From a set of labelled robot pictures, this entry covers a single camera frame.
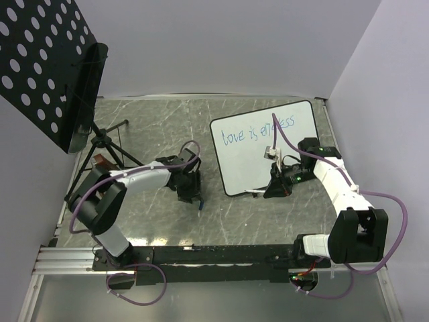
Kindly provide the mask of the white whiteboard with black frame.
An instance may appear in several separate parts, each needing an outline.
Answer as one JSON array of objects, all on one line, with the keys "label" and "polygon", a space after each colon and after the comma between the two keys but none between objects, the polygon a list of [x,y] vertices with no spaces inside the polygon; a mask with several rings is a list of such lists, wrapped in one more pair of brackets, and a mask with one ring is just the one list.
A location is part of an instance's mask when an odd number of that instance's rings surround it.
[{"label": "white whiteboard with black frame", "polygon": [[312,104],[299,101],[215,119],[210,131],[227,196],[262,189],[270,181],[271,160],[265,149],[273,144],[272,115],[289,141],[318,137]]}]

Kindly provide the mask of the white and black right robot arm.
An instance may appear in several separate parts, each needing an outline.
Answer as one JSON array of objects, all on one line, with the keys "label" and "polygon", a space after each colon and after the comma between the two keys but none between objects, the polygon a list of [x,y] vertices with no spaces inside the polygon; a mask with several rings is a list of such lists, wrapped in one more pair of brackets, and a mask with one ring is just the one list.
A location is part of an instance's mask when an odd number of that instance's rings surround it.
[{"label": "white and black right robot arm", "polygon": [[270,182],[263,197],[289,197],[293,186],[312,179],[323,185],[336,212],[328,234],[304,234],[296,238],[293,260],[307,267],[316,257],[337,264],[379,262],[383,258],[388,216],[358,193],[335,147],[321,146],[316,138],[304,138],[297,162],[285,165],[279,148],[267,147],[264,156],[272,161]]}]

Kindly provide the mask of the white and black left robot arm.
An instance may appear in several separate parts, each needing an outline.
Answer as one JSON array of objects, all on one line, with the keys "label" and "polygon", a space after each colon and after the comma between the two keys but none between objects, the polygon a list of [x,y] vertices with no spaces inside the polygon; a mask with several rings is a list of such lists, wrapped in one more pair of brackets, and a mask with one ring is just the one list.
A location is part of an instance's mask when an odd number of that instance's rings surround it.
[{"label": "white and black left robot arm", "polygon": [[178,200],[204,205],[201,196],[200,157],[184,148],[177,156],[157,158],[149,164],[127,170],[106,170],[95,166],[67,201],[73,214],[69,231],[89,233],[119,270],[134,259],[133,245],[116,225],[126,195],[164,187],[177,193]]}]

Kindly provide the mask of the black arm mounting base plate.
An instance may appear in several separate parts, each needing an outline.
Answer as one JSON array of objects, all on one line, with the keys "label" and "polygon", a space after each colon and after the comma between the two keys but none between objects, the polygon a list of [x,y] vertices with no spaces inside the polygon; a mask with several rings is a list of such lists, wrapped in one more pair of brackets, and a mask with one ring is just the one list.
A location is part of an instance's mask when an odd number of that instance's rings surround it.
[{"label": "black arm mounting base plate", "polygon": [[136,273],[136,284],[267,280],[288,283],[299,270],[330,268],[327,259],[292,244],[229,246],[135,246],[131,264],[118,267],[104,250],[95,252],[95,272]]}]

